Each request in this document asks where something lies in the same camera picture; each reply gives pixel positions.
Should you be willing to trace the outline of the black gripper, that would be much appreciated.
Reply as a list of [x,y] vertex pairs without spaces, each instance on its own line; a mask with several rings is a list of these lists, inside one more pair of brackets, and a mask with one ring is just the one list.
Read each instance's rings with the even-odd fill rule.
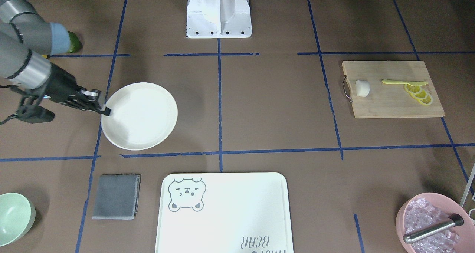
[[77,84],[76,78],[57,66],[51,64],[50,75],[46,81],[45,94],[50,100],[82,111],[99,112],[103,116],[110,116],[111,109],[101,108],[99,90],[87,90]]

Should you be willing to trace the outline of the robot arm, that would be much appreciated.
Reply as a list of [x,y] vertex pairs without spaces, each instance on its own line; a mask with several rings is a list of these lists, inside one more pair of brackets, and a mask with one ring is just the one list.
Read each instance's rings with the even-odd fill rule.
[[54,113],[40,105],[44,97],[73,109],[110,115],[99,90],[79,86],[73,75],[45,58],[68,52],[75,38],[63,25],[46,22],[28,0],[1,0],[1,77],[21,95],[9,119],[52,121]]

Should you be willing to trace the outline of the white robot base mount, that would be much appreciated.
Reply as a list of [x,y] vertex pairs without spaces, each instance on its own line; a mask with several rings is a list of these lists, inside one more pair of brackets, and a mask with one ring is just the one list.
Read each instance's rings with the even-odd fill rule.
[[249,0],[188,0],[186,37],[241,39],[252,36]]

